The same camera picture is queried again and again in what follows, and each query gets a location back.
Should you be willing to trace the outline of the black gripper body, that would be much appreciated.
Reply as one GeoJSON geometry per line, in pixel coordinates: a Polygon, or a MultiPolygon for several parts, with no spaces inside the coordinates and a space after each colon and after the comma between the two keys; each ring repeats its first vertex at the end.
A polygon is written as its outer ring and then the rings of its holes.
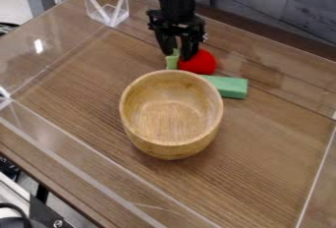
{"type": "Polygon", "coordinates": [[[205,21],[196,15],[196,0],[158,0],[160,8],[148,10],[148,28],[158,40],[202,40],[205,21]]]}

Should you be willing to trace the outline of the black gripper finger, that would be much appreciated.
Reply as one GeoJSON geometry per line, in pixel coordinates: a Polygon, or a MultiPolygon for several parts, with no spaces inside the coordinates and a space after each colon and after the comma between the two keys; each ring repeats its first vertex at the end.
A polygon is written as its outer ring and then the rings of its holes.
{"type": "Polygon", "coordinates": [[[177,47],[176,34],[173,29],[160,29],[154,32],[160,49],[165,55],[172,55],[173,49],[177,47]]]}
{"type": "Polygon", "coordinates": [[[184,61],[188,61],[198,52],[201,41],[202,37],[197,33],[181,35],[181,57],[184,61]]]}

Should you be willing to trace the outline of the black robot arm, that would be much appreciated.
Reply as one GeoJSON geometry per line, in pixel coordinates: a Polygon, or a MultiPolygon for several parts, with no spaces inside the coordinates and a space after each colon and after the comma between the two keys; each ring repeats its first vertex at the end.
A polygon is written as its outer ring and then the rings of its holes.
{"type": "Polygon", "coordinates": [[[154,32],[158,46],[165,55],[177,47],[176,37],[181,39],[180,54],[189,61],[205,41],[205,21],[196,15],[196,0],[158,0],[160,8],[145,12],[148,28],[154,32]]]}

